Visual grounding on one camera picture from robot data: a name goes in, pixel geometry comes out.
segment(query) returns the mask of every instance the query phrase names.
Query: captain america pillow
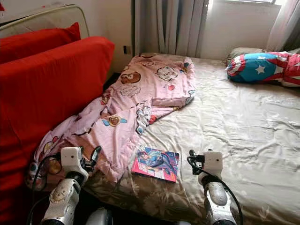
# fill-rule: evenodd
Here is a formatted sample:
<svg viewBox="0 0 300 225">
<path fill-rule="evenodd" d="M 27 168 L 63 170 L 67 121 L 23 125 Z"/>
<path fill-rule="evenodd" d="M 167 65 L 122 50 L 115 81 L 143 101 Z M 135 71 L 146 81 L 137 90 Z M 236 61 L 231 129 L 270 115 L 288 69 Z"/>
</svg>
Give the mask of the captain america pillow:
<svg viewBox="0 0 300 225">
<path fill-rule="evenodd" d="M 251 53 L 235 57 L 226 68 L 228 79 L 240 83 L 282 82 L 289 53 Z"/>
</svg>

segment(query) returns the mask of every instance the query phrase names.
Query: white wall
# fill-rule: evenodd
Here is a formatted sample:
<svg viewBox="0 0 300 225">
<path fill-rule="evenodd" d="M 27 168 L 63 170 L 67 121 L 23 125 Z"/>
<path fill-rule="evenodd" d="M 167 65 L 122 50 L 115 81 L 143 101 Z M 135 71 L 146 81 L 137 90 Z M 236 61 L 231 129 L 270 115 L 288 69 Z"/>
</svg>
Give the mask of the white wall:
<svg viewBox="0 0 300 225">
<path fill-rule="evenodd" d="M 116 44 L 111 72 L 122 71 L 132 57 L 131 54 L 123 53 L 123 46 L 132 44 L 131 0 L 2 0 L 1 2 L 7 10 L 4 13 L 6 18 L 57 2 L 76 4 L 84 11 L 90 35 L 104 36 Z M 280 6 L 228 0 L 210 0 L 210 3 L 213 4 L 204 30 L 202 58 L 222 60 L 235 47 L 266 47 L 270 29 Z"/>
<path fill-rule="evenodd" d="M 265 48 L 278 5 L 210 0 L 201 58 L 223 60 L 235 47 Z"/>
</svg>

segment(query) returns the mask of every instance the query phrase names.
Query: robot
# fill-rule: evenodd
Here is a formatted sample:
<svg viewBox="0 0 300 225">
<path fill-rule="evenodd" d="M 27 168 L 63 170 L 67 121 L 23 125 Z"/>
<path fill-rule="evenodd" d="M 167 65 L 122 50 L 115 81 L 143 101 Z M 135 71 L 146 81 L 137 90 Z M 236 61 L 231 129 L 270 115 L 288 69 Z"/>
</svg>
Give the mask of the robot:
<svg viewBox="0 0 300 225">
<path fill-rule="evenodd" d="M 193 168 L 193 174 L 198 175 L 198 182 L 204 187 L 204 206 L 208 225 L 237 225 L 230 210 L 231 198 L 234 198 L 239 214 L 240 224 L 243 224 L 243 215 L 240 205 L 229 187 L 221 180 L 223 169 L 223 155 L 219 151 L 209 149 L 203 155 L 189 152 L 187 161 Z"/>
<path fill-rule="evenodd" d="M 79 202 L 82 185 L 96 164 L 98 151 L 94 151 L 90 161 L 82 158 L 82 149 L 66 147 L 61 150 L 61 165 L 65 171 L 63 179 L 49 196 L 49 207 L 41 225 L 72 225 L 74 211 Z M 113 219 L 108 210 L 100 208 L 93 212 L 86 225 L 112 225 Z"/>
<path fill-rule="evenodd" d="M 88 172 L 93 169 L 98 158 L 97 151 L 91 156 L 89 162 L 82 158 L 81 148 L 66 147 L 61 150 L 61 164 L 66 177 L 51 192 L 50 205 L 41 221 L 41 225 L 72 225 L 74 221 L 75 207 L 79 202 L 79 193 L 82 185 L 88 179 Z M 221 180 L 223 168 L 222 153 L 209 150 L 204 155 L 196 155 L 190 150 L 187 158 L 193 168 L 193 174 L 199 175 L 198 181 L 204 187 L 204 205 L 207 211 L 209 225 L 237 225 L 230 211 L 231 198 L 225 188 L 228 186 Z M 240 213 L 240 206 L 235 199 Z M 93 212 L 86 225 L 112 225 L 113 219 L 110 213 L 100 208 Z"/>
</svg>

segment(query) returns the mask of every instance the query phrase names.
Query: gray curtain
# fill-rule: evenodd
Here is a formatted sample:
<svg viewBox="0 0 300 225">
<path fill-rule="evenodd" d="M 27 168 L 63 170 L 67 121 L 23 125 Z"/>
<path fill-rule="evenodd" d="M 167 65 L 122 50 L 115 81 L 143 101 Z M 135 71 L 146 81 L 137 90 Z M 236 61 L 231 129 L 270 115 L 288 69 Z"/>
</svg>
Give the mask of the gray curtain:
<svg viewBox="0 0 300 225">
<path fill-rule="evenodd" d="M 267 49 L 279 52 L 299 47 L 300 0 L 287 0 L 271 30 Z"/>
<path fill-rule="evenodd" d="M 200 57 L 209 0 L 135 0 L 135 54 Z"/>
<path fill-rule="evenodd" d="M 300 48 L 300 16 L 296 22 L 296 26 L 292 30 L 290 36 L 286 40 L 284 50 L 285 51 L 290 51 L 296 48 Z"/>
</svg>

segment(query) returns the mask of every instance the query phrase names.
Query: comic book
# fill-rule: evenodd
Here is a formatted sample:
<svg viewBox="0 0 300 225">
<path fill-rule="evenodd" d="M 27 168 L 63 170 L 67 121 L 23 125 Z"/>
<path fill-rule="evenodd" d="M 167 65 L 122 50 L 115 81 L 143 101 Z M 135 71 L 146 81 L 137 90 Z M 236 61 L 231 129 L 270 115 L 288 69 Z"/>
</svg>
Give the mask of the comic book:
<svg viewBox="0 0 300 225">
<path fill-rule="evenodd" d="M 138 150 L 131 172 L 176 182 L 179 153 L 148 147 Z"/>
</svg>

